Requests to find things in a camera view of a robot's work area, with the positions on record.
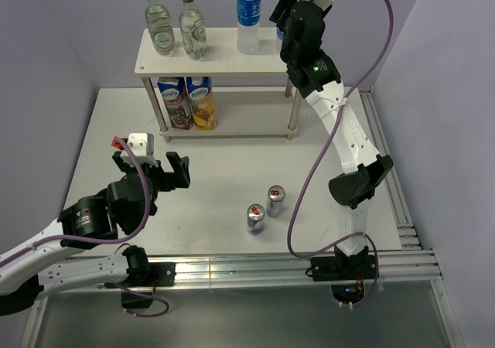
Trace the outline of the water bottle blue label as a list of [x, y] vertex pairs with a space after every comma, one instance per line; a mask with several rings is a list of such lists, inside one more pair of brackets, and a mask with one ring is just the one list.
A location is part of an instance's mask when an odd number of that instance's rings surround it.
[[259, 49], [261, 0], [237, 0], [237, 49], [245, 55]]
[[277, 34], [277, 37], [280, 41], [282, 41], [285, 37], [284, 32], [278, 27], [276, 28], [276, 34]]

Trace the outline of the glass soda bottle green cap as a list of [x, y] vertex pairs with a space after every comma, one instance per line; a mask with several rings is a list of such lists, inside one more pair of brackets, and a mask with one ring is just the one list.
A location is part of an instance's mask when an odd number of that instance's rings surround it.
[[145, 20], [157, 53], [168, 56], [175, 47], [175, 35], [169, 10], [159, 0], [148, 0]]

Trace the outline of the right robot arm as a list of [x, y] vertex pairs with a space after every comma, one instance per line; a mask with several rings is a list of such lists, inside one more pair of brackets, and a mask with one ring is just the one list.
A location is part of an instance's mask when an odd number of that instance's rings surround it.
[[377, 256], [369, 255], [367, 211], [376, 188], [394, 163], [382, 155], [362, 128], [348, 98], [340, 73], [322, 49], [324, 19], [334, 0], [279, 0], [270, 16], [284, 38], [280, 57], [288, 78], [301, 97], [319, 116], [329, 133], [323, 147], [334, 146], [342, 173], [332, 178], [329, 191], [343, 208], [340, 239], [332, 244], [334, 269], [352, 278], [368, 269], [378, 269]]

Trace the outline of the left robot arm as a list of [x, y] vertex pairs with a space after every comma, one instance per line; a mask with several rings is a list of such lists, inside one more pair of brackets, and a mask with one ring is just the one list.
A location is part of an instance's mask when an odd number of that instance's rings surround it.
[[61, 291], [103, 283], [130, 288], [152, 279], [145, 249], [128, 246], [119, 254], [89, 261], [68, 259], [103, 244], [120, 244], [118, 233], [134, 237], [158, 208], [160, 192], [190, 185], [189, 158], [167, 152], [172, 171], [152, 155], [112, 155], [123, 177], [63, 210], [43, 231], [1, 257], [1, 314], [29, 309], [34, 302]]

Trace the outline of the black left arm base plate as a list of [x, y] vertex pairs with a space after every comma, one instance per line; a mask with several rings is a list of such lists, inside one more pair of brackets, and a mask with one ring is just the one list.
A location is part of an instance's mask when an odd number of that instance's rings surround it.
[[140, 281], [124, 281], [123, 286], [127, 288], [151, 288], [172, 287], [176, 275], [176, 264], [174, 262], [153, 262], [150, 264], [150, 272]]

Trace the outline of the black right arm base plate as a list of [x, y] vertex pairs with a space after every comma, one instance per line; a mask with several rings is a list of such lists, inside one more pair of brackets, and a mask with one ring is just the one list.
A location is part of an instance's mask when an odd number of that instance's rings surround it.
[[305, 274], [313, 281], [373, 280], [376, 269], [373, 255], [366, 255], [362, 259], [347, 256], [317, 257], [310, 259]]

